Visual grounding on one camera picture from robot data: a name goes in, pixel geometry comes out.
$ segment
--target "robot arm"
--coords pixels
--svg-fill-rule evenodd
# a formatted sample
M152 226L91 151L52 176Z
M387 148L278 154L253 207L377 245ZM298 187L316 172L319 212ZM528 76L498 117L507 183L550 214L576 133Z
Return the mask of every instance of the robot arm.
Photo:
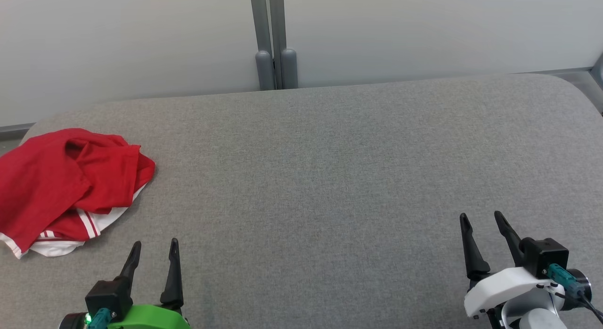
M502 213L495 219L509 246L515 267L490 273L473 239L473 228L462 214L461 235L469 291L467 316L487 314L493 329L565 329L559 311L586 307L603 323L592 307L588 279L577 269L566 270L569 251L554 239L534 240L519 236Z
M140 241L134 243L118 277L98 281L86 295L88 312L68 314L58 329L190 329L184 304L178 239L170 245L170 272L160 305L133 305L130 293L140 260Z

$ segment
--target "white wall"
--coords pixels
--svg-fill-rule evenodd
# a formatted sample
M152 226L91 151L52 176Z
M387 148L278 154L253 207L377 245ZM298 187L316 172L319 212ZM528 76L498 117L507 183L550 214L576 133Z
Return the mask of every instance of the white wall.
M0 127L259 89L250 0L0 0Z
M603 0L285 0L300 87L590 67Z

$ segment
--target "white robot part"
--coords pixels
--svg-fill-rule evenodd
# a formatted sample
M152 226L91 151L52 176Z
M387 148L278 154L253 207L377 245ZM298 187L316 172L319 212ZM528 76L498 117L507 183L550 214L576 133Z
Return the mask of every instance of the white robot part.
M563 287L557 285L556 287L543 286L543 288L534 288L529 292L506 301L500 313L502 327L510 329L511 323L519 319L521 319L520 323L522 321L526 322L527 320L524 320L525 316L534 309L543 309L549 312L545 316L558 318L559 311L563 308L565 300L562 297L556 296L555 293L564 295Z
M547 309L536 308L522 316L519 329L567 329L562 320Z
M506 268L478 282L465 295L465 312L472 317L518 297L539 284L549 286L552 280L539 280L523 267Z

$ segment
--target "gray cushion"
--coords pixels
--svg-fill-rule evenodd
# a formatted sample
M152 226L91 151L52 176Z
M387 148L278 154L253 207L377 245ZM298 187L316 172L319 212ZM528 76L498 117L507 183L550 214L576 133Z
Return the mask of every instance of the gray cushion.
M603 307L603 119L521 74L100 104L37 123L121 134L155 179L101 237L58 258L0 247L3 329L86 309L142 241L132 297L159 302L177 237L194 328L489 328L466 317L459 214L494 271L552 237ZM567 327L598 328L585 310Z

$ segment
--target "gray table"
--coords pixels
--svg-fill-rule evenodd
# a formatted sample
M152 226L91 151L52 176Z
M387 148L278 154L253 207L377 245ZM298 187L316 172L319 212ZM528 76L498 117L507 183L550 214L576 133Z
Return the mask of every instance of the gray table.
M37 123L121 134L155 179L101 237L58 258L0 249L3 329L85 310L143 243L132 296L158 303L180 241L194 328L489 328L466 318L458 217L494 271L493 214L553 237L603 307L603 119L578 89L503 75L101 104ZM599 328L586 310L568 327Z

